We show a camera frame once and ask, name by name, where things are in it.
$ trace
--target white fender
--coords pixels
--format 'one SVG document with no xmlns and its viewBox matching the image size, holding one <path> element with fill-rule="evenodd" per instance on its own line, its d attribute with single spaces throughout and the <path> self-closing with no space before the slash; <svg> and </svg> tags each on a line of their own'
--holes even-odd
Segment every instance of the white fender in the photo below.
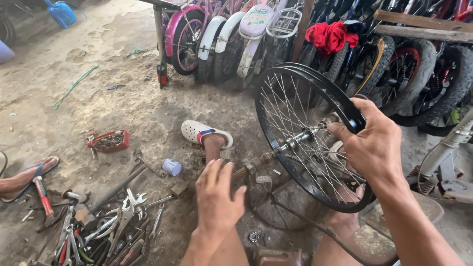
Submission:
<svg viewBox="0 0 473 266">
<path fill-rule="evenodd" d="M 215 34 L 220 27 L 220 24 L 224 23 L 227 19 L 222 16 L 214 17 L 209 25 L 205 28 L 204 35 L 202 36 L 201 45 L 199 46 L 199 53 L 197 56 L 202 60 L 207 60 L 209 57 L 209 50 L 212 46 Z"/>
<path fill-rule="evenodd" d="M 216 53 L 223 53 L 223 51 L 225 51 L 225 47 L 227 46 L 227 41 L 230 38 L 230 34 L 244 15 L 246 15 L 246 12 L 238 11 L 237 13 L 231 15 L 230 18 L 228 18 L 228 21 L 225 23 L 225 25 L 223 25 L 223 28 L 220 31 L 219 39 L 217 40 L 217 44 L 215 45 Z"/>
<path fill-rule="evenodd" d="M 238 76 L 244 78 L 248 75 L 248 71 L 250 70 L 251 62 L 253 61 L 254 54 L 256 53 L 256 49 L 260 44 L 261 38 L 256 40 L 248 40 L 246 44 L 245 50 L 241 56 L 240 63 L 238 64 L 237 74 Z"/>
</svg>

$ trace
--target bicycle rack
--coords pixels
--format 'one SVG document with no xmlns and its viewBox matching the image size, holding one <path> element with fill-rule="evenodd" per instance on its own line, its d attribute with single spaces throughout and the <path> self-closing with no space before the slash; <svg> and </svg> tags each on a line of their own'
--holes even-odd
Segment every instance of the bicycle rack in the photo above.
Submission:
<svg viewBox="0 0 473 266">
<path fill-rule="evenodd" d="M 292 37 L 296 34 L 302 12 L 297 9 L 281 9 L 274 16 L 266 27 L 266 33 L 277 39 Z"/>
</svg>

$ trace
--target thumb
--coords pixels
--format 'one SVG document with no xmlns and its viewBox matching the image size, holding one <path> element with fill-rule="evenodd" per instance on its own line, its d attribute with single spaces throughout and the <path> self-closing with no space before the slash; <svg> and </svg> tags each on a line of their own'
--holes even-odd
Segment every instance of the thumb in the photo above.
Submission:
<svg viewBox="0 0 473 266">
<path fill-rule="evenodd" d="M 330 123 L 327 125 L 327 129 L 343 143 L 351 136 L 355 136 L 355 134 L 351 133 L 348 128 L 341 123 Z"/>
<path fill-rule="evenodd" d="M 238 206 L 241 206 L 242 209 L 245 208 L 245 192 L 246 192 L 246 186 L 241 186 L 241 187 L 235 192 L 235 196 L 233 197 L 233 201 L 234 201 Z"/>
</svg>

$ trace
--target green string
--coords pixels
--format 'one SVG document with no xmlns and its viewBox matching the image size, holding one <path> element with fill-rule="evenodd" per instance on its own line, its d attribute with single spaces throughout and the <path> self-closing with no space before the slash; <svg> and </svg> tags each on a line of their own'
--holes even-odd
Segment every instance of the green string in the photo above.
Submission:
<svg viewBox="0 0 473 266">
<path fill-rule="evenodd" d="M 133 51 L 132 53 L 129 53 L 127 54 L 126 56 L 123 57 L 123 59 L 127 59 L 128 57 L 136 54 L 136 53 L 146 53 L 148 50 L 147 49 L 144 49 L 144 50 L 140 50 L 140 49 L 136 49 L 135 51 Z"/>
<path fill-rule="evenodd" d="M 54 104 L 53 108 L 55 110 L 57 110 L 57 108 L 59 108 L 59 105 L 62 103 L 62 100 L 64 100 L 68 95 L 69 93 L 72 91 L 72 89 L 77 86 L 77 84 L 79 82 L 81 82 L 88 74 L 90 74 L 94 69 L 97 69 L 98 66 L 95 66 L 91 69 L 89 69 L 84 75 L 82 75 L 76 82 L 74 82 L 74 84 L 72 84 L 72 86 L 69 88 L 69 90 L 66 92 L 66 94 L 64 96 L 62 96 L 61 99 L 59 99 L 59 101 L 57 103 Z"/>
</svg>

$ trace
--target purple bicycle seat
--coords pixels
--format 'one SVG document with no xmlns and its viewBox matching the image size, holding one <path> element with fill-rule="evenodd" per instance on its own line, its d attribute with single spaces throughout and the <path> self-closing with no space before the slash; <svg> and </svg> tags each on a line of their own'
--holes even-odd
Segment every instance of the purple bicycle seat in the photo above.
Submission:
<svg viewBox="0 0 473 266">
<path fill-rule="evenodd" d="M 267 5 L 253 6 L 240 22 L 241 33 L 250 37 L 263 34 L 273 15 L 274 10 Z"/>
</svg>

